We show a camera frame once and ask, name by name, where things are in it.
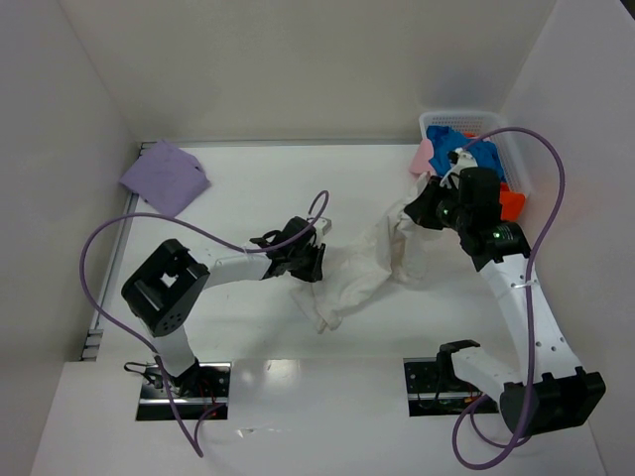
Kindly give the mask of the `white t shirt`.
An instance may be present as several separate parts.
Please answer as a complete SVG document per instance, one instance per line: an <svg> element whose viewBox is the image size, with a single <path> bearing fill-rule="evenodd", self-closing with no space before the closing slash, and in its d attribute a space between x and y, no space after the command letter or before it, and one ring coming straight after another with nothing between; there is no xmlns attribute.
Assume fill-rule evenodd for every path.
<svg viewBox="0 0 635 476"><path fill-rule="evenodd" d="M417 225L405 206L434 178L430 172L419 176L374 225L346 246L325 252L320 281L291 291L317 332L337 330L347 313L369 301L387 281L412 285L424 278L429 248L441 232Z"/></svg>

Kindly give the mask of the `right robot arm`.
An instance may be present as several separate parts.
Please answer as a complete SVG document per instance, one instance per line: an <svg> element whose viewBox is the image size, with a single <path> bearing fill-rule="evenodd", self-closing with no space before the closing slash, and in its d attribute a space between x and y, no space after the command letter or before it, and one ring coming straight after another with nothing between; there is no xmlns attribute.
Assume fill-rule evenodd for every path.
<svg viewBox="0 0 635 476"><path fill-rule="evenodd" d="M534 248L522 227L502 219L495 171L469 167L432 177L405 207L415 224L450 229L495 297L521 369L490 356L474 340L441 345L441 384L470 384L493 400L510 431L521 436L578 427L606 392L569 347L537 280Z"/></svg>

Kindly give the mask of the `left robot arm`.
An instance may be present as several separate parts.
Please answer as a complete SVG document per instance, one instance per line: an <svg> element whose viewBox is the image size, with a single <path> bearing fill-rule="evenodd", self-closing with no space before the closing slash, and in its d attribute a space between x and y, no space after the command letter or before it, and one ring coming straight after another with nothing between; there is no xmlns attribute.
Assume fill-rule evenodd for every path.
<svg viewBox="0 0 635 476"><path fill-rule="evenodd" d="M179 240L163 242L124 284L121 295L144 324L170 385L181 396L199 394L209 381L191 350L185 322L200 294L243 281L264 281L290 274L305 283L322 279L331 221L310 223L296 216L281 230L251 240L257 252L205 249L196 254Z"/></svg>

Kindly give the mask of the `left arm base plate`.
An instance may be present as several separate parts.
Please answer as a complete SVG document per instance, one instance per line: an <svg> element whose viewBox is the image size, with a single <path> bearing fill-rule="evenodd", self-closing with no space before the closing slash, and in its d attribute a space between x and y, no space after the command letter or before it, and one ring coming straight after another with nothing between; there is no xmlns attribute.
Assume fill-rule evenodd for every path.
<svg viewBox="0 0 635 476"><path fill-rule="evenodd" d="M136 421L169 421L175 417L170 408L166 385L156 364L127 362L124 370L142 378ZM183 420L226 420L231 381L231 364L200 363L200 376L183 388L169 386Z"/></svg>

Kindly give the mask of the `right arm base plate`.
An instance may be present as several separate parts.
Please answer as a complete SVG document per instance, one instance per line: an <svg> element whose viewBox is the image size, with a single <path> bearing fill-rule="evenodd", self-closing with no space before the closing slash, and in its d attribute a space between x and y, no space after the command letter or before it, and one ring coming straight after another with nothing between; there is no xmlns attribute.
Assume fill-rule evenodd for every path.
<svg viewBox="0 0 635 476"><path fill-rule="evenodd" d="M410 417L459 416L481 392L473 385L441 379L434 358L403 362Z"/></svg>

